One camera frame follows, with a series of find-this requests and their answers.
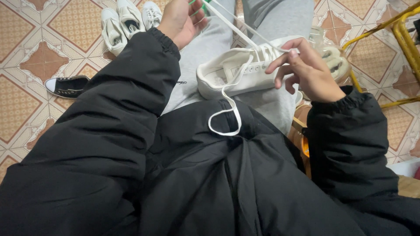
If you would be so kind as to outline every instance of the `black puffer jacket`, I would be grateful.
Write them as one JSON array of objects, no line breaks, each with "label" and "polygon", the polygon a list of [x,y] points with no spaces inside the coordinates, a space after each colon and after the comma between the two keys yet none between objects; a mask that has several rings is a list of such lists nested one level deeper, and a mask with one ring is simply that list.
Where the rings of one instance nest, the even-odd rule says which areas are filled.
[{"label": "black puffer jacket", "polygon": [[[371,94],[314,103],[312,177],[285,136],[237,103],[242,128],[212,133],[226,101],[161,117],[179,52],[137,33],[77,101],[11,166],[0,186],[0,235],[419,235],[420,199],[397,195],[385,167],[386,118]],[[235,130],[232,114],[214,127]]]}]

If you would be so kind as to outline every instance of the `left hand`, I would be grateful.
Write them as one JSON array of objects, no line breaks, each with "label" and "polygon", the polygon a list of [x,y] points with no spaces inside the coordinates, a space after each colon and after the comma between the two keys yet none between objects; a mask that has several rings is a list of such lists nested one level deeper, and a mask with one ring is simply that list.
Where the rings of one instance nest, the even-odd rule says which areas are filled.
[{"label": "left hand", "polygon": [[162,21],[157,27],[168,36],[181,50],[187,46],[194,35],[207,26],[207,18],[201,9],[201,0],[196,0],[189,5],[191,0],[172,0],[165,6]]}]

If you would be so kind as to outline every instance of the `gray sweatpants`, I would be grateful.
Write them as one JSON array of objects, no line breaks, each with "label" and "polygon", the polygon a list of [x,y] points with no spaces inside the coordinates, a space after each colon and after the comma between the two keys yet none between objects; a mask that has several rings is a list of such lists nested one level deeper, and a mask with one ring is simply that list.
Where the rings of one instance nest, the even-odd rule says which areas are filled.
[{"label": "gray sweatpants", "polygon": [[[234,13],[235,0],[218,0]],[[313,18],[313,0],[242,0],[245,22],[268,40],[290,35],[309,36]],[[230,22],[234,19],[218,5],[211,3]],[[210,12],[209,24],[203,32],[181,52],[181,77],[174,87],[163,114],[187,104],[204,101],[197,88],[198,65],[228,51],[232,44],[232,30]],[[257,45],[265,43],[257,35],[251,40]],[[284,87],[247,92],[234,97],[266,117],[283,134],[291,127],[295,110],[294,95]]]}]

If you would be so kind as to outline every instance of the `finger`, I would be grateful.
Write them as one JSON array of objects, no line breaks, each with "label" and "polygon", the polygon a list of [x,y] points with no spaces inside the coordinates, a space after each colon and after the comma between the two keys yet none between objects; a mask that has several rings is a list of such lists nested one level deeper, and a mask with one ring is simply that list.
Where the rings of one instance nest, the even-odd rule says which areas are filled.
[{"label": "finger", "polygon": [[200,22],[194,25],[195,27],[195,33],[202,31],[208,24],[208,20],[206,17],[204,17]]},{"label": "finger", "polygon": [[287,53],[284,53],[283,55],[281,55],[280,57],[278,57],[277,59],[275,59],[274,61],[272,61],[267,69],[265,70],[266,74],[271,74],[274,72],[274,70],[277,69],[277,67],[282,66],[284,63],[286,63],[287,61]]},{"label": "finger", "polygon": [[312,49],[311,45],[305,38],[289,40],[283,46],[281,46],[281,48],[285,50],[297,48],[301,53]]},{"label": "finger", "polygon": [[191,16],[196,13],[200,8],[203,6],[201,0],[195,0],[195,2],[191,3],[188,9],[188,15]]},{"label": "finger", "polygon": [[302,59],[300,59],[295,49],[292,49],[287,53],[287,62],[291,65],[293,72],[299,77],[307,78],[310,76],[310,71],[313,68],[306,65]]},{"label": "finger", "polygon": [[192,24],[195,25],[204,18],[204,10],[200,9],[197,14],[191,16]]},{"label": "finger", "polygon": [[281,88],[284,76],[289,74],[293,74],[293,70],[290,65],[280,66],[280,68],[277,71],[276,77],[274,78],[274,87],[276,89]]},{"label": "finger", "polygon": [[299,84],[299,83],[300,83],[300,78],[297,75],[292,75],[291,77],[289,77],[288,79],[284,81],[284,85],[286,86],[285,87],[286,91],[288,91],[290,94],[294,94],[296,92],[296,89],[294,89],[293,85]]}]

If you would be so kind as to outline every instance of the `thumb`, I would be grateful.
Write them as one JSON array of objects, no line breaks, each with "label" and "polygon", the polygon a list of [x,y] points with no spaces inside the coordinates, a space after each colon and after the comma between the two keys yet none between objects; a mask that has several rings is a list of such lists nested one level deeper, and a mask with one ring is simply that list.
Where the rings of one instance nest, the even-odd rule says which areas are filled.
[{"label": "thumb", "polygon": [[302,59],[300,59],[299,54],[297,54],[295,49],[290,50],[288,53],[288,61],[293,68],[293,72],[300,77],[307,75],[311,69],[310,66],[306,65]]}]

